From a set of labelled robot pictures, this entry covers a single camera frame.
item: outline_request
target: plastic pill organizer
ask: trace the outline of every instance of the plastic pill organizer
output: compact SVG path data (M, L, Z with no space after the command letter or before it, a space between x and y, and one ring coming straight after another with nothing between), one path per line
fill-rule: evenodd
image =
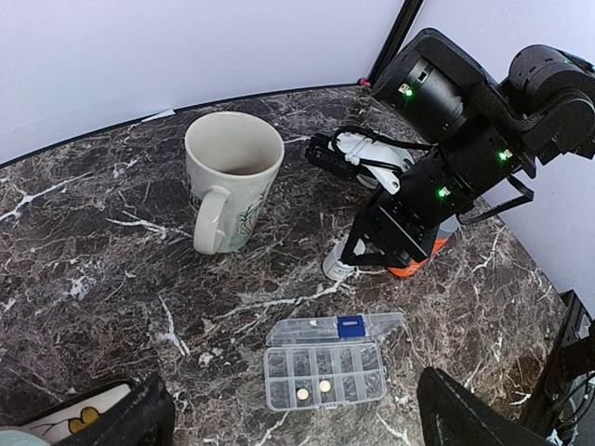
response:
M381 400L387 387L377 342L401 327L402 313L278 321L264 357L268 406L285 412Z

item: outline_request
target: mug design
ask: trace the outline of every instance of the mug design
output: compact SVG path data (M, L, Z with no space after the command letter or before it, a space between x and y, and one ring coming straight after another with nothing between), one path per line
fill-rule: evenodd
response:
M81 409L79 416L71 413L72 418L69 418L66 414L69 411L70 409L65 409L59 412L65 412L64 418L60 421L41 425L33 424L33 426L29 426L29 429L42 438L51 438L52 436L58 435L60 436L60 439L64 439L71 434L80 432L101 417L101 412L93 406L86 406Z
M271 184L272 182L269 182L267 187L264 188L264 191L258 195L258 200L255 203L250 204L248 208L243 211L242 214L240 214L240 226L238 227L238 233L242 235L252 234L254 227L257 224L258 213L264 204L265 198L267 198L267 195L269 194Z
M203 201L192 193L192 180L190 175L187 175L186 177L188 179L188 199L190 200L190 206L192 206L195 211L198 211Z

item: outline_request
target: white mug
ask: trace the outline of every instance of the white mug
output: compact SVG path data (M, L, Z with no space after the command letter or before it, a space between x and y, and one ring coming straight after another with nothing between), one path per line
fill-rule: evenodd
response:
M191 203L199 207L194 249L202 254L240 249L279 172L283 139L256 116L218 111L188 127L185 145Z
M0 446L49 446L44 441L20 427L0 427Z

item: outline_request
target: black marble surface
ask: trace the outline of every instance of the black marble surface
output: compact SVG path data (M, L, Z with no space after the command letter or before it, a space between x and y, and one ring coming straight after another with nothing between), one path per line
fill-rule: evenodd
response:
M286 156L242 252L192 250L183 136L199 116L250 112ZM313 133L413 132L359 87L237 100L110 130L0 170L0 425L116 378L158 371L177 445L421 445L420 372L445 369L515 417L562 303L500 220L464 227L415 277L320 269L369 190L302 156ZM283 318L402 311L381 345L389 395L334 411L266 407L266 333Z

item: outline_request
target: yellow pattern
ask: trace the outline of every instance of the yellow pattern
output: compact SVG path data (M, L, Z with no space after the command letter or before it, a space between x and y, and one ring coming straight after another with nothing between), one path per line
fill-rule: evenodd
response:
M75 434L80 432L85 427L99 419L99 411L94 407L85 407L81 411L80 418L71 418L68 420L68 429Z

